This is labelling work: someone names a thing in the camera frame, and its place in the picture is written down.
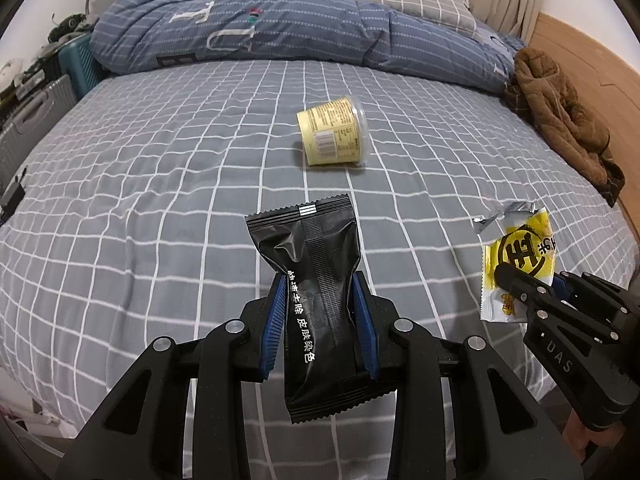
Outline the yellow white snack packet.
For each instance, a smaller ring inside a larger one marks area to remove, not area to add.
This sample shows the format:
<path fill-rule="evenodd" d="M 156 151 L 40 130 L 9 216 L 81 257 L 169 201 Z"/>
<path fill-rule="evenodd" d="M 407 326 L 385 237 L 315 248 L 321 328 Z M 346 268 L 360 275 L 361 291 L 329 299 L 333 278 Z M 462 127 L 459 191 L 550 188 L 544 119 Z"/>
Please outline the yellow white snack packet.
<path fill-rule="evenodd" d="M 493 323 L 524 323 L 521 293 L 513 296 L 499 286 L 496 272 L 505 263 L 541 283 L 552 284 L 556 244 L 549 214 L 532 202 L 511 202 L 488 217 L 475 217 L 474 231 L 482 234 L 495 222 L 501 223 L 504 234 L 482 249 L 480 318 Z"/>

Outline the black sachet packet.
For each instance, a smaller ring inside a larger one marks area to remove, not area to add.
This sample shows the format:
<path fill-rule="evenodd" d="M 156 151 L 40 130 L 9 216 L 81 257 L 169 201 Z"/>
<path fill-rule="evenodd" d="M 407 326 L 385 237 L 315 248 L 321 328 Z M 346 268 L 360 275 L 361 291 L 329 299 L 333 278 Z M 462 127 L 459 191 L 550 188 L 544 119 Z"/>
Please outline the black sachet packet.
<path fill-rule="evenodd" d="M 360 273 L 378 334 L 378 377 L 364 368 L 354 315 L 358 224 L 346 194 L 247 217 L 250 238 L 286 277 L 284 400 L 292 422 L 356 408 L 396 389 L 399 360 L 386 332 L 393 308 L 375 300 Z"/>

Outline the grey checked bed sheet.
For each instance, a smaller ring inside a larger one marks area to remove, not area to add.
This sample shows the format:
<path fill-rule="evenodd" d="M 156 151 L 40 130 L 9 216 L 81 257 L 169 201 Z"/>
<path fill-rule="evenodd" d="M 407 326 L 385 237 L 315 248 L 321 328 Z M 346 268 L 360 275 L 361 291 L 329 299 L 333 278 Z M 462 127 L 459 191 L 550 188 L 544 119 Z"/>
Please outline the grey checked bed sheet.
<path fill-rule="evenodd" d="M 356 96 L 361 166 L 309 166 L 296 114 Z M 26 162 L 1 230 L 1 362 L 81 426 L 160 335 L 191 340 L 270 285 L 245 219 L 346 194 L 371 289 L 433 334 L 485 335 L 536 396 L 552 386 L 515 325 L 480 319 L 480 253 L 502 204 L 548 210 L 562 269 L 626 284 L 622 212 L 498 98 L 321 62 L 220 62 L 103 81 Z"/>

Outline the yellow plastic cup container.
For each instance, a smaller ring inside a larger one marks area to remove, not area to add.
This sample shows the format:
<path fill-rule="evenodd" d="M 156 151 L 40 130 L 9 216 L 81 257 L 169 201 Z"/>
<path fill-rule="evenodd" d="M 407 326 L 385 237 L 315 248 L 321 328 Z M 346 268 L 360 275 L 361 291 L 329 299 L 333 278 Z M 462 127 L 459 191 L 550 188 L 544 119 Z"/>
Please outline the yellow plastic cup container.
<path fill-rule="evenodd" d="M 364 164 L 370 133 L 356 96 L 342 96 L 302 110 L 296 120 L 309 166 Z"/>

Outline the brown fleece garment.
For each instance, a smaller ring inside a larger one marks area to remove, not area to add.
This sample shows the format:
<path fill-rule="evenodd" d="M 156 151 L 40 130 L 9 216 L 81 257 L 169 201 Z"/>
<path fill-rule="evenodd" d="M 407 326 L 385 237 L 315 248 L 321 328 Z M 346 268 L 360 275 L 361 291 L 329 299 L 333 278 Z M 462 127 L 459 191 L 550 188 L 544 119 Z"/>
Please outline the brown fleece garment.
<path fill-rule="evenodd" d="M 610 130 L 582 102 L 560 64 L 544 51 L 518 50 L 504 99 L 610 206 L 616 204 L 625 176 L 610 150 Z"/>

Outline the wooden headboard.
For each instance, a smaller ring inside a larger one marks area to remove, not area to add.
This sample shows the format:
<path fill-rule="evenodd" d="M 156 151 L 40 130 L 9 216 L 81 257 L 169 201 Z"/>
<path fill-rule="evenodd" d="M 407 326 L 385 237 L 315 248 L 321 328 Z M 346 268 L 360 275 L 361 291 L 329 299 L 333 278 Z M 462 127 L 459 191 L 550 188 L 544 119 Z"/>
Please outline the wooden headboard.
<path fill-rule="evenodd" d="M 620 206 L 634 231 L 639 229 L 639 74 L 603 44 L 552 16 L 538 15 L 529 45 L 558 62 L 579 96 L 610 129 L 611 151 L 626 184 Z"/>

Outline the grey suitcase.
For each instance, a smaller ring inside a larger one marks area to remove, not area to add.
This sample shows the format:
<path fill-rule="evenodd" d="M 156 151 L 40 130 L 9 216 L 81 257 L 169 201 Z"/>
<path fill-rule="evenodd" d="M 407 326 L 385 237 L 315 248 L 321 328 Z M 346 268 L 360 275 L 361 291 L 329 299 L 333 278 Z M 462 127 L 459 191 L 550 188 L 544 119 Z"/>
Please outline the grey suitcase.
<path fill-rule="evenodd" d="M 70 76 L 63 75 L 39 90 L 1 130 L 1 188 L 4 190 L 26 157 L 75 106 Z"/>

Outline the blue striped duvet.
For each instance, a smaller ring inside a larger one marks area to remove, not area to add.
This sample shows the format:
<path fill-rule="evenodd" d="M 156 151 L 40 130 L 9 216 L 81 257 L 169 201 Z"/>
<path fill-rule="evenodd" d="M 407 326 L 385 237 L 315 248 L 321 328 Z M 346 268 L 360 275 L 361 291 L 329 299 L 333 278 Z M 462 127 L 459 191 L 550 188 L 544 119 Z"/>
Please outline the blue striped duvet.
<path fill-rule="evenodd" d="M 515 51 L 495 32 L 470 38 L 359 0 L 116 0 L 90 49 L 128 75 L 207 61 L 324 61 L 500 94 Z"/>

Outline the teal suitcase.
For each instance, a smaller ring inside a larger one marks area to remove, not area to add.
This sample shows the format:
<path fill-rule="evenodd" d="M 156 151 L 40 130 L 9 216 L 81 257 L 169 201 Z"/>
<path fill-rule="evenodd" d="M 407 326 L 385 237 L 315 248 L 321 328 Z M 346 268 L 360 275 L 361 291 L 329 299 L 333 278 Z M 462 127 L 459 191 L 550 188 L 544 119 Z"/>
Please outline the teal suitcase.
<path fill-rule="evenodd" d="M 70 76 L 77 99 L 82 99 L 107 76 L 107 70 L 96 60 L 90 49 L 90 34 L 83 34 L 58 51 L 61 72 Z"/>

